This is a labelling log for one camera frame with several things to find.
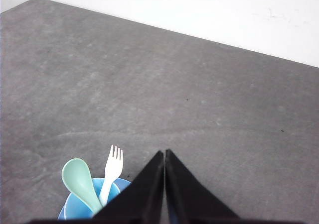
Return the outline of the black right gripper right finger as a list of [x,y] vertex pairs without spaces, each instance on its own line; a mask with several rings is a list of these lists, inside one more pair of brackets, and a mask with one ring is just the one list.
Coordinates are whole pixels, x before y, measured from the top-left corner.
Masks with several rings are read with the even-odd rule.
[[240,218],[207,190],[170,149],[165,151],[165,190],[171,221]]

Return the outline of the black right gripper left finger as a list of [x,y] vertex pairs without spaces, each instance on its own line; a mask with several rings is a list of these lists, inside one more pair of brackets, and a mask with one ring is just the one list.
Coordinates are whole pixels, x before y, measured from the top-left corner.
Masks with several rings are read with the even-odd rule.
[[101,209],[95,221],[159,221],[163,201],[164,159],[158,151],[133,182]]

